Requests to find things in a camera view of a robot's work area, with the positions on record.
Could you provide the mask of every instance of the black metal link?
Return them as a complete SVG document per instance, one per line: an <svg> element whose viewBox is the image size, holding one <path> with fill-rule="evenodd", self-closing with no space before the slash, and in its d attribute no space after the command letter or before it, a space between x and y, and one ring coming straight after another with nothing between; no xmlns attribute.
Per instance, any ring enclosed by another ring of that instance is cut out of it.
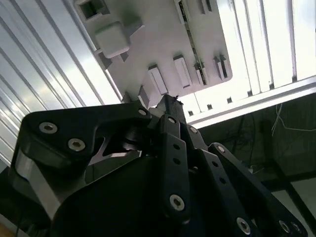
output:
<svg viewBox="0 0 316 237"><path fill-rule="evenodd" d="M146 127L150 120L151 114L139 102L35 112L23 118L17 147L60 174L83 172L92 158L96 138L125 132L131 125ZM57 132L41 132L39 125L43 122L55 124ZM84 142L80 152L69 149L67 144L73 138Z"/></svg>
<svg viewBox="0 0 316 237"><path fill-rule="evenodd" d="M206 172L208 180L206 185L213 187L216 192L220 204L223 208L224 215L227 220L228 228L234 236L246 236L237 224L237 218L242 218L250 226L250 233L252 236L262 236L256 226L246 215L246 212L238 199L238 196L226 174L219 158L204 150L207 148L200 132L197 129L192 129L187 126L191 144L192 156L196 160L199 171Z"/></svg>
<svg viewBox="0 0 316 237"><path fill-rule="evenodd" d="M306 229L298 220L289 212L261 182L251 174L243 164L234 157L234 155L219 143L213 143L209 146L209 151L216 154L222 163L227 164L234 171L236 178L240 178L243 186L248 186L251 193L249 195L255 198L260 209L264 209L268 216L265 217L265 223L262 228L266 229L266 234L270 233L276 236L307 236ZM290 232L287 233L280 225L284 222ZM301 230L298 232L293 224Z"/></svg>
<svg viewBox="0 0 316 237"><path fill-rule="evenodd" d="M190 219L190 185L186 143L180 139L180 123L170 115L159 121L162 135L160 202L166 217L179 224Z"/></svg>

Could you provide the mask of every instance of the metal frame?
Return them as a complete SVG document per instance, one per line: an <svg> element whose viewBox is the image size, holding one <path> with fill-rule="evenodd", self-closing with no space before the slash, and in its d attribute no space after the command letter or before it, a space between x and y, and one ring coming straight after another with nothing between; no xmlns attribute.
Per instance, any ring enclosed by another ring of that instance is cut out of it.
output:
<svg viewBox="0 0 316 237"><path fill-rule="evenodd" d="M272 167L275 174L277 175L277 179L270 182L273 184L273 182L276 182L277 185L281 190L285 190L290 198L292 199L294 205L297 207L303 218L305 219L306 223L310 227L311 231L313 232L314 236L316 236L316 218L311 213L311 211L308 209L298 192L295 190L293 185L291 184L291 181L289 180L289 177L287 177L284 172L282 171L279 164L276 162L274 158L274 152L273 152L273 137L271 134L271 128L272 124L269 120L265 120L261 124L262 132L263 132L263 143L264 143L264 153L267 160L267 165Z"/></svg>
<svg viewBox="0 0 316 237"><path fill-rule="evenodd" d="M191 116L187 118L187 121L188 124L194 125L196 128L201 128L315 92L316 76L313 76L305 80L300 80L289 85L233 102L221 109L213 109L202 114Z"/></svg>
<svg viewBox="0 0 316 237"><path fill-rule="evenodd" d="M290 176L287 176L286 178L290 183L302 181L302 180L307 180L307 179L313 179L313 178L316 178L316 171L290 175ZM276 178L273 180L266 180L266 181L263 181L262 183L271 192L277 192L277 191L284 190L283 183L280 181L279 178Z"/></svg>

